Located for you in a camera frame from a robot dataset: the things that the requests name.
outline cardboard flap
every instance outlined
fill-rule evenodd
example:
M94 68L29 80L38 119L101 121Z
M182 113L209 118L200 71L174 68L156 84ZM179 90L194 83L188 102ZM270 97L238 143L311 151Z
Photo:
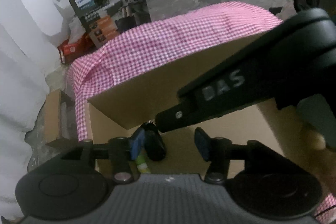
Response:
M59 138L61 90L51 92L45 101L44 140L46 143Z
M123 128L153 120L178 103L177 91L262 34L220 44L165 64L98 94L88 101Z
M85 122L88 132L88 138L93 140L94 144L107 143L113 137L129 137L126 129L122 128L116 122L107 118L103 113L91 104L85 104Z

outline woman poster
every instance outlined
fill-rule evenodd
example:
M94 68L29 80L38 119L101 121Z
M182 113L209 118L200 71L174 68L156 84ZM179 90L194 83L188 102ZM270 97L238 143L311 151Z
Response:
M137 25L151 22L146 0L123 0L123 17L134 15Z

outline circular button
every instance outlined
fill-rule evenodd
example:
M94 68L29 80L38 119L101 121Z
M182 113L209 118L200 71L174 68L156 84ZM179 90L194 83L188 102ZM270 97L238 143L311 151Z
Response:
M40 182L40 190L48 196L69 195L73 193L77 187L78 180L71 175L50 175Z

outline pink gingham cloth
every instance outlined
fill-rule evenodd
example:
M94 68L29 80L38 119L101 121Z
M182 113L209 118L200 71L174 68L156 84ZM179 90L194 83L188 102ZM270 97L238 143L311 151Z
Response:
M268 31L281 22L260 7L226 2L141 25L76 59L68 80L75 93L78 140L87 138L84 104L88 98L176 59ZM336 200L329 195L317 211L334 204ZM332 212L319 221L327 223Z

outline black cable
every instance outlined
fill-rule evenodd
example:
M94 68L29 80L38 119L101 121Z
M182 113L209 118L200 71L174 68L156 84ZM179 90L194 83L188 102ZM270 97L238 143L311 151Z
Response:
M318 216L320 216L320 215L323 215L324 213L330 211L330 210L333 209L333 208L336 208L336 204L335 204L335 205L332 205L331 207L329 207L329 208L327 208L327 209L325 209L325 210L323 210L322 212L319 212L317 215L314 215L314 217L318 217Z

